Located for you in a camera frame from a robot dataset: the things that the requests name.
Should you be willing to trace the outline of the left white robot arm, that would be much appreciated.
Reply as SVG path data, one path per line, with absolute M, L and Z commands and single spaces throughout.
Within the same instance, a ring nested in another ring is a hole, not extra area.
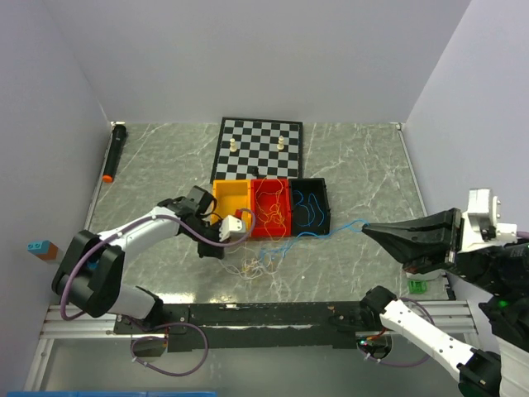
M 51 285 L 60 297 L 61 318 L 76 318 L 66 311 L 67 305 L 73 304 L 93 318 L 112 313 L 132 317 L 144 332 L 159 329 L 163 322 L 161 298 L 126 284 L 126 266 L 155 244 L 179 235 L 198 244 L 199 256 L 221 259 L 226 246 L 220 238 L 221 224 L 206 219 L 216 207 L 213 195 L 194 186 L 188 195 L 165 199 L 122 227 L 100 233 L 78 232 Z

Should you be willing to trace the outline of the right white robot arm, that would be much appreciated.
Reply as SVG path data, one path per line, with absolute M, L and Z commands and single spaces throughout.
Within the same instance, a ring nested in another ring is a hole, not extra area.
M 528 239 L 501 223 L 495 207 L 452 208 L 362 232 L 410 274 L 441 270 L 489 294 L 470 305 L 475 336 L 460 341 L 377 286 L 366 294 L 362 323 L 405 337 L 445 369 L 463 396 L 528 394 Z

